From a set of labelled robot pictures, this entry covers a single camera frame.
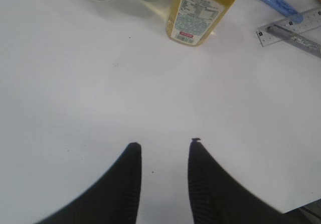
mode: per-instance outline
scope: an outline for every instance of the black object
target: black object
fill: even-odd
[[[188,162],[190,203],[195,224],[293,224],[236,182],[193,139]]]
[[[135,224],[141,185],[141,146],[127,146],[85,193],[38,224]]]

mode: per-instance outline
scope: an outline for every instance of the metal ruler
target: metal ruler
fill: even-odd
[[[298,17],[303,17],[301,23],[295,23],[294,19]],[[321,7],[300,13],[298,15],[290,16],[283,20],[267,24],[263,27],[257,29],[256,34],[260,39],[263,47],[281,41],[280,38],[273,36],[267,32],[267,28],[271,26],[280,26],[289,31],[295,32],[297,34],[304,33],[315,28],[321,27]]]

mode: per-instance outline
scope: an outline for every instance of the blue handle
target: blue handle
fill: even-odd
[[[267,3],[270,7],[280,12],[285,17],[298,14],[298,12],[284,0],[263,0],[263,1]]]

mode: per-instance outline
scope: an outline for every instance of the gray pen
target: gray pen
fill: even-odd
[[[266,31],[271,35],[285,40],[287,43],[295,47],[321,58],[321,45],[314,41],[311,41],[295,32],[289,31],[277,25],[268,27]]]

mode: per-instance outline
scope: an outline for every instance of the yellow bottle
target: yellow bottle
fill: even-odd
[[[235,0],[173,0],[166,32],[190,46],[202,44]]]

